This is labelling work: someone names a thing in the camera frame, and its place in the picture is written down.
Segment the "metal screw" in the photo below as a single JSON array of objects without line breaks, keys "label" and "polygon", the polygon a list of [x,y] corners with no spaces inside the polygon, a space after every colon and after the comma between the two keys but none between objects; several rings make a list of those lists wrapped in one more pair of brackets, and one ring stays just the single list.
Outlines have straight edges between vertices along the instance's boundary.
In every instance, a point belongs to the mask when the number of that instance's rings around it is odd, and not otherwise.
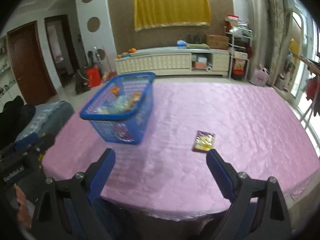
[{"label": "metal screw", "polygon": [[275,184],[277,182],[277,179],[275,177],[270,177],[269,180],[273,184]]},{"label": "metal screw", "polygon": [[239,172],[238,175],[241,179],[245,179],[248,177],[248,175],[244,171]]},{"label": "metal screw", "polygon": [[76,177],[76,179],[82,179],[84,177],[84,173],[83,172],[77,172],[75,177]]},{"label": "metal screw", "polygon": [[51,184],[53,182],[53,178],[47,178],[45,182],[46,184]]}]

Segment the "wooden door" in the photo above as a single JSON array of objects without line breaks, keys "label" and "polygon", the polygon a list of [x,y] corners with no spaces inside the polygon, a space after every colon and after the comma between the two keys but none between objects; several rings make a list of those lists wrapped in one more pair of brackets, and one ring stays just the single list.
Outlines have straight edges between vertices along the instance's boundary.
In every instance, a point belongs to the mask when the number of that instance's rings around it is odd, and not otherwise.
[{"label": "wooden door", "polygon": [[55,94],[36,30],[36,22],[32,22],[8,33],[14,75],[26,103],[34,106],[45,103]]}]

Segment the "green cloth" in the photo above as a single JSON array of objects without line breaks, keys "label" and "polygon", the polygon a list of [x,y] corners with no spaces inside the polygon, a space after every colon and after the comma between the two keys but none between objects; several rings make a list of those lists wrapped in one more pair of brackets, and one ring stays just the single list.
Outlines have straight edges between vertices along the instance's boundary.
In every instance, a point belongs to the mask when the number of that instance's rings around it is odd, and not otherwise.
[{"label": "green cloth", "polygon": [[188,49],[210,49],[210,47],[205,43],[202,43],[202,44],[187,43],[187,48]]}]

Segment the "snack package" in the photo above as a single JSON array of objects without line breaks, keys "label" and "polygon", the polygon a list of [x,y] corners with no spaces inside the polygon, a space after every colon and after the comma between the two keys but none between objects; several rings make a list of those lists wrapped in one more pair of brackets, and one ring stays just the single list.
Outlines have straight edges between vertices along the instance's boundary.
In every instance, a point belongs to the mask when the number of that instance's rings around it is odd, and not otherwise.
[{"label": "snack package", "polygon": [[115,87],[111,90],[111,92],[114,93],[114,95],[115,95],[116,97],[119,96],[119,91],[120,91],[120,87],[118,87],[118,86],[115,86]]},{"label": "snack package", "polygon": [[134,109],[134,107],[136,106],[136,103],[139,101],[141,97],[141,92],[135,92],[131,95],[130,99],[129,99],[129,108],[130,109]]},{"label": "snack package", "polygon": [[97,108],[97,114],[109,114],[108,108],[100,106]]},{"label": "snack package", "polygon": [[198,131],[192,151],[207,153],[214,148],[214,134]]},{"label": "snack package", "polygon": [[108,107],[109,114],[119,114],[129,111],[129,99],[130,96],[119,96],[116,101]]}]

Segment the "storage box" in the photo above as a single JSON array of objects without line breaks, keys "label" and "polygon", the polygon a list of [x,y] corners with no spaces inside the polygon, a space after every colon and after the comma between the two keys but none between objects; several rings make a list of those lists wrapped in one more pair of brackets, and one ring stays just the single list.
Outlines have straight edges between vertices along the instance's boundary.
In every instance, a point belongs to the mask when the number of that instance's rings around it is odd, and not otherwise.
[{"label": "storage box", "polygon": [[228,15],[224,18],[224,21],[227,23],[228,26],[237,27],[239,25],[240,19],[236,15]]},{"label": "storage box", "polygon": [[197,69],[206,69],[207,64],[206,63],[201,63],[201,62],[195,62],[195,68]]},{"label": "storage box", "polygon": [[235,60],[233,60],[232,62],[232,70],[244,70],[244,65],[246,63],[246,61],[244,59],[238,59],[236,58]]},{"label": "storage box", "polygon": [[248,59],[248,54],[245,52],[234,51],[233,56],[239,59]]},{"label": "storage box", "polygon": [[[147,128],[153,108],[152,72],[129,73],[113,77],[80,112],[80,117],[89,120],[98,134],[106,142],[139,144]],[[100,114],[97,109],[109,106],[116,100],[115,88],[119,95],[132,95],[140,92],[136,106],[124,113]]]},{"label": "storage box", "polygon": [[197,56],[197,61],[200,63],[206,63],[207,64],[207,58],[204,56]]},{"label": "storage box", "polygon": [[226,36],[217,36],[207,34],[207,44],[210,49],[229,49],[229,38]]},{"label": "storage box", "polygon": [[232,70],[231,71],[231,77],[234,80],[239,80],[241,81],[242,78],[244,77],[244,71],[243,70]]}]

